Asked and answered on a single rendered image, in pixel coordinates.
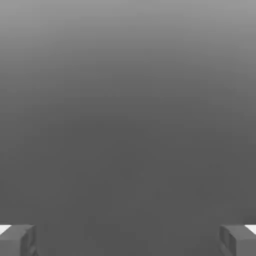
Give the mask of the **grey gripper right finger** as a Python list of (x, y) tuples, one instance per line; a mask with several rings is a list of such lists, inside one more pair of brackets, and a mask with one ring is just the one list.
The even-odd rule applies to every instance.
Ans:
[(256, 256), (256, 224), (221, 225), (218, 238), (223, 256)]

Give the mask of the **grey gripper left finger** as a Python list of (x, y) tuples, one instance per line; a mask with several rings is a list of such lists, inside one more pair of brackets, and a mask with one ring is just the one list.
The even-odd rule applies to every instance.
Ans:
[(38, 256), (37, 227), (0, 224), (0, 256)]

